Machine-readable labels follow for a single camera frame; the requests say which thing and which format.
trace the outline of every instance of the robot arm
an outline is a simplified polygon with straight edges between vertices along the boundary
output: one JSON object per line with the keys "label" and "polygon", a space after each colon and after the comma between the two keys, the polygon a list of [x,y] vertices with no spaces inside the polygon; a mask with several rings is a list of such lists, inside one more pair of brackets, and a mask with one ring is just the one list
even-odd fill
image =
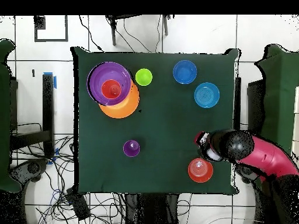
{"label": "robot arm", "polygon": [[278,146],[247,131],[200,132],[194,142],[205,160],[248,165],[270,184],[280,223],[299,224],[299,172],[292,158]]}

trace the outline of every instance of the red cup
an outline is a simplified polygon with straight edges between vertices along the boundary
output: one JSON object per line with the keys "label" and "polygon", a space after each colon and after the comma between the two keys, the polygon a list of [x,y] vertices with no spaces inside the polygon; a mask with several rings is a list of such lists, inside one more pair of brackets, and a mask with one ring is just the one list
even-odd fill
{"label": "red cup", "polygon": [[207,182],[212,177],[213,166],[210,162],[202,158],[195,158],[189,164],[188,174],[195,182]]}
{"label": "red cup", "polygon": [[103,83],[101,91],[107,99],[116,99],[120,96],[121,86],[118,81],[111,79]]}

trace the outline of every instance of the table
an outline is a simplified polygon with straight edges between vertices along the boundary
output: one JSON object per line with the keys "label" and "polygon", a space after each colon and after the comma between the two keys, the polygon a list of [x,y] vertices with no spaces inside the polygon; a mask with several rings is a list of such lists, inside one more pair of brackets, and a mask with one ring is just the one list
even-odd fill
{"label": "table", "polygon": [[[213,163],[213,176],[206,183],[192,181],[187,168],[198,157],[193,139],[199,131],[232,128],[237,49],[226,54],[87,52],[79,47],[71,47],[71,51],[75,88],[79,89],[75,91],[79,130],[74,129],[74,143],[79,138],[80,192],[236,193],[229,163]],[[173,78],[173,67],[180,60],[197,66],[197,77],[189,85]],[[105,61],[122,64],[132,75],[141,68],[152,72],[148,86],[135,83],[140,103],[127,118],[105,115],[86,89],[91,69]],[[203,82],[214,83],[220,90],[218,104],[210,109],[199,107],[194,100],[195,88]],[[123,144],[129,139],[140,143],[140,154],[134,158],[123,153]]]}

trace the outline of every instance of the power strip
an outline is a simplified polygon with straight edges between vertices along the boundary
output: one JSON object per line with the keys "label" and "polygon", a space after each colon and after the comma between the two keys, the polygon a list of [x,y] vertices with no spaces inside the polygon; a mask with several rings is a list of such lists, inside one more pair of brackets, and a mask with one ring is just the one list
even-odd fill
{"label": "power strip", "polygon": [[89,218],[91,211],[88,208],[84,195],[74,192],[72,187],[67,189],[67,195],[65,196],[69,205],[74,207],[74,211],[79,221]]}

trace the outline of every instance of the lime green cup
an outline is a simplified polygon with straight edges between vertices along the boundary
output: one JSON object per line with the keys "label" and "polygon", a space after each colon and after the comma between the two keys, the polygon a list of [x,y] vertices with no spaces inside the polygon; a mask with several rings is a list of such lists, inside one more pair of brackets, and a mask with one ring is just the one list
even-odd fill
{"label": "lime green cup", "polygon": [[147,86],[152,81],[152,73],[148,69],[140,69],[135,76],[136,82],[141,86]]}

